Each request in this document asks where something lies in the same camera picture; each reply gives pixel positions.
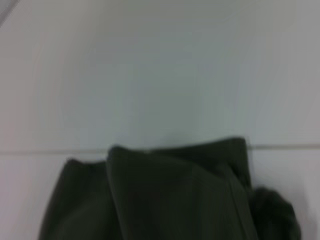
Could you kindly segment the dark green shirt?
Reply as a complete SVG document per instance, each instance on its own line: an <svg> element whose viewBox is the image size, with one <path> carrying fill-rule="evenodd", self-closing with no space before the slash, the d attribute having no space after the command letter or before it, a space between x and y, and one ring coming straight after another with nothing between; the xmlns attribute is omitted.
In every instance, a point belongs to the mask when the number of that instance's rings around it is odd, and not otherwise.
<svg viewBox="0 0 320 240"><path fill-rule="evenodd" d="M302 233L288 201L252 186L246 141L232 137L69 159L37 240L302 240Z"/></svg>

